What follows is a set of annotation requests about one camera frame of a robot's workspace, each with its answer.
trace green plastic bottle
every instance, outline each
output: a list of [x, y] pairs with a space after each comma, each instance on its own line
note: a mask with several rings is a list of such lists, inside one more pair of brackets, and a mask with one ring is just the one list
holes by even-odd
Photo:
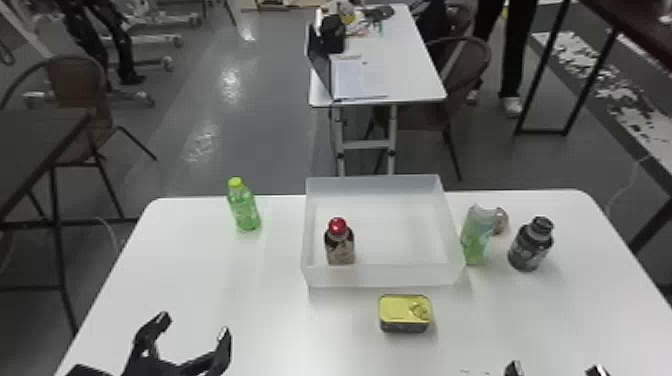
[[485, 246], [495, 227], [496, 213], [497, 210], [486, 210], [476, 204], [469, 208], [460, 234], [467, 265], [485, 262]]
[[252, 231], [261, 226], [261, 218], [257, 210], [257, 203], [254, 201], [254, 195], [243, 184], [243, 179], [237, 176], [229, 179], [227, 199], [238, 229]]

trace brown chair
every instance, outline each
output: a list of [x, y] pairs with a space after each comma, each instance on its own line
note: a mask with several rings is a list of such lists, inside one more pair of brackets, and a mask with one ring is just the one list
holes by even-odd
[[[451, 119], [464, 104], [469, 90], [478, 82], [478, 79], [490, 64], [491, 53], [485, 42], [474, 37], [446, 37], [429, 42], [427, 45], [442, 45], [446, 50], [454, 51], [458, 43], [463, 43], [460, 55], [455, 59], [452, 69], [443, 80], [443, 86], [448, 94], [446, 99], [438, 103], [399, 106], [397, 124], [400, 130], [441, 131], [443, 141], [450, 150], [457, 178], [461, 181], [462, 172], [453, 145]], [[387, 107], [374, 107], [373, 116], [364, 138], [369, 138], [374, 125], [382, 127], [387, 136], [388, 120], [389, 110]], [[385, 149], [381, 149], [374, 172], [377, 172], [380, 168], [384, 155]]]
[[[425, 43], [445, 37], [461, 37], [467, 33], [469, 26], [471, 26], [474, 21], [474, 13], [469, 6], [460, 3], [453, 4], [453, 1], [454, 0], [443, 0], [446, 12], [445, 17], [435, 17], [430, 15], [424, 20], [421, 20], [420, 18], [425, 12], [437, 10], [436, 8], [430, 7], [431, 0], [418, 0], [409, 6], [411, 14], [415, 19], [416, 26], [421, 31], [421, 34], [422, 30], [424, 30], [425, 33], [430, 34], [428, 36], [423, 36]], [[429, 25], [428, 22], [440, 24]], [[440, 46], [428, 46], [427, 51], [437, 69], [445, 66], [446, 62], [453, 54], [453, 49], [447, 48], [442, 50]]]
[[[150, 158], [156, 160], [156, 156], [126, 128], [114, 124], [107, 100], [104, 71], [97, 61], [88, 56], [55, 56], [29, 67], [7, 89], [0, 101], [0, 111], [5, 109], [14, 92], [24, 81], [41, 71], [46, 73], [58, 107], [88, 108], [94, 114], [85, 132], [82, 132], [63, 153], [56, 162], [56, 167], [96, 167], [119, 217], [124, 218], [124, 212], [102, 163], [105, 158], [99, 149], [117, 131], [121, 131]], [[45, 218], [46, 215], [32, 192], [29, 198], [38, 214]]]

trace green bottle cap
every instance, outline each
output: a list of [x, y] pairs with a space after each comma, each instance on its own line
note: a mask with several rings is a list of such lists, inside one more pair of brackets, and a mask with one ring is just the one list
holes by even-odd
[[229, 188], [235, 189], [235, 188], [240, 188], [243, 186], [243, 179], [241, 179], [238, 176], [234, 176], [231, 179], [229, 179]]

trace person's leg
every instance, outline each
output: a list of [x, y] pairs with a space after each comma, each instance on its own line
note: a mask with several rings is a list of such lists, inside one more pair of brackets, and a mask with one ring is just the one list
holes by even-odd
[[107, 50], [103, 46], [103, 42], [100, 41], [91, 21], [86, 16], [83, 3], [80, 0], [56, 0], [56, 4], [61, 9], [61, 12], [63, 12], [65, 27], [68, 33], [75, 40], [75, 43], [82, 47], [89, 56], [98, 61], [100, 66], [103, 67], [105, 77], [107, 78], [107, 68], [109, 65]]
[[[497, 18], [502, 13], [504, 7], [504, 0], [478, 0], [478, 11], [476, 12], [476, 20], [474, 22], [474, 36], [476, 38], [488, 41], [492, 29], [495, 27]], [[467, 103], [476, 104], [478, 102], [478, 90], [481, 88], [483, 80], [479, 79], [478, 83], [469, 92]]]
[[122, 28], [123, 16], [110, 0], [86, 0], [89, 11], [110, 31], [119, 54], [117, 74], [122, 85], [135, 85], [144, 81], [144, 76], [135, 72], [131, 37]]
[[530, 27], [538, 0], [510, 0], [506, 23], [506, 44], [502, 66], [500, 98], [520, 97], [518, 89], [523, 78], [523, 60]]

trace white shoe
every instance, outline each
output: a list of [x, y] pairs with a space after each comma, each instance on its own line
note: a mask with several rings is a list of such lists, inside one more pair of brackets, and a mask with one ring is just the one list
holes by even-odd
[[500, 102], [502, 103], [502, 108], [506, 113], [506, 117], [509, 119], [518, 118], [523, 112], [523, 105], [520, 102], [520, 97], [501, 98]]
[[481, 91], [478, 89], [471, 89], [469, 90], [469, 94], [467, 94], [467, 105], [469, 106], [475, 106], [478, 104], [478, 98], [481, 95]]

